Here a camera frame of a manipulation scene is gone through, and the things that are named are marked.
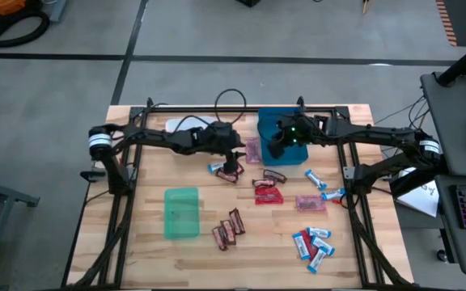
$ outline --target gray floor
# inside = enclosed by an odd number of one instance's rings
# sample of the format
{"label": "gray floor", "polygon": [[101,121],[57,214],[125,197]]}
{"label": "gray floor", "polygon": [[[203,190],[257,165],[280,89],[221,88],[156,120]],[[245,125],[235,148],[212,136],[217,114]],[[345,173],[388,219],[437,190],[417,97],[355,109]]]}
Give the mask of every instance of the gray floor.
{"label": "gray floor", "polygon": [[[70,1],[43,38],[4,53],[124,54],[141,0]],[[434,0],[150,0],[137,55],[453,60]],[[11,35],[34,25],[27,20]],[[46,289],[61,283],[87,184],[87,130],[104,122],[121,61],[0,60],[0,183],[41,196],[19,205],[0,245],[0,285]],[[375,120],[421,96],[421,74],[443,67],[133,61],[120,104],[147,97],[212,103],[242,90],[249,103],[369,103]],[[237,103],[225,99],[224,103]],[[381,123],[406,126],[407,111]],[[435,135],[432,120],[425,130]],[[438,262],[434,231],[403,229],[415,281],[466,289],[458,266]]]}

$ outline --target orange vacuum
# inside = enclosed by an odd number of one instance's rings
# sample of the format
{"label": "orange vacuum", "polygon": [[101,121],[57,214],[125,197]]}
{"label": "orange vacuum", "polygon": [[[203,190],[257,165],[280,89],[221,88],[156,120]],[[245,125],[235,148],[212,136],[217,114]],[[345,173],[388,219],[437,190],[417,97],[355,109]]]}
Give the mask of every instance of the orange vacuum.
{"label": "orange vacuum", "polygon": [[0,0],[0,36],[19,21],[31,17],[41,19],[36,30],[12,40],[0,40],[0,48],[29,43],[41,37],[49,27],[49,17],[42,11],[40,0]]}

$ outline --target wooden board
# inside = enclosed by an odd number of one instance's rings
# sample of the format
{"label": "wooden board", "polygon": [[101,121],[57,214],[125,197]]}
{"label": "wooden board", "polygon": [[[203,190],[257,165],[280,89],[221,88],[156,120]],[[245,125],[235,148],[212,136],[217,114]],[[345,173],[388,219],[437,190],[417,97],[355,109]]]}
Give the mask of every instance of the wooden board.
{"label": "wooden board", "polygon": [[[368,105],[350,105],[355,124],[372,123]],[[107,122],[124,124],[129,107],[115,106],[108,112]],[[148,128],[164,129],[171,118],[185,114],[151,114]],[[236,114],[221,114],[232,120]],[[246,114],[236,124],[240,136],[257,137],[256,114]],[[264,168],[240,161],[245,173],[238,184],[222,181],[211,175],[206,166],[222,161],[219,156],[195,154],[181,156],[170,150],[144,146],[138,172],[138,187],[134,202],[123,288],[128,289],[318,289],[360,287],[357,259],[346,209],[328,203],[325,213],[299,213],[295,209],[297,195],[317,195],[318,190],[304,176],[312,169],[328,183],[328,188],[342,187],[341,169],[335,146],[309,146],[309,159],[300,166],[270,167],[289,177],[279,184],[285,197],[283,205],[254,203],[252,179],[259,179]],[[358,145],[361,163],[381,160],[376,145]],[[379,187],[388,188],[384,183]],[[169,188],[197,187],[200,197],[201,235],[192,240],[170,241],[163,237],[164,193]],[[106,183],[91,186],[88,197],[107,189]],[[407,280],[412,280],[409,261],[400,232],[391,196],[373,192],[368,196],[377,243],[392,265]],[[112,197],[101,196],[89,203],[74,252],[68,283],[78,280],[102,250],[109,219]],[[247,233],[237,237],[237,246],[220,251],[210,231],[228,212],[238,208]],[[311,274],[308,261],[299,259],[292,234],[307,226],[329,229],[328,239],[336,253],[320,266],[317,275]],[[374,278],[369,252],[366,265]],[[109,279],[112,279],[114,266]]]}

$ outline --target blue bin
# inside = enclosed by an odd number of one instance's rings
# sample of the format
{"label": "blue bin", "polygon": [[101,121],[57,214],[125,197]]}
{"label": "blue bin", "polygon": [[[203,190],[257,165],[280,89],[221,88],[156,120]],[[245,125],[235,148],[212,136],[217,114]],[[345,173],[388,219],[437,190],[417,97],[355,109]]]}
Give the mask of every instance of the blue bin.
{"label": "blue bin", "polygon": [[266,166],[290,166],[300,165],[308,159],[307,146],[293,145],[285,148],[285,153],[278,159],[271,157],[267,149],[271,137],[277,133],[276,123],[282,114],[294,114],[298,107],[291,108],[261,108],[258,110],[258,121],[260,122],[260,143],[262,151],[262,162]]}

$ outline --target green transparent box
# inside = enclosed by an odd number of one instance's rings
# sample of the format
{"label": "green transparent box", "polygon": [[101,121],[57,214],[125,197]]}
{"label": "green transparent box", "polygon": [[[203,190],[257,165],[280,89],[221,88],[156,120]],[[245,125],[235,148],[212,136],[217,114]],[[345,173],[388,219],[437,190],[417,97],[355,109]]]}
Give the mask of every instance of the green transparent box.
{"label": "green transparent box", "polygon": [[166,239],[195,238],[201,233],[197,188],[176,188],[165,192]]}

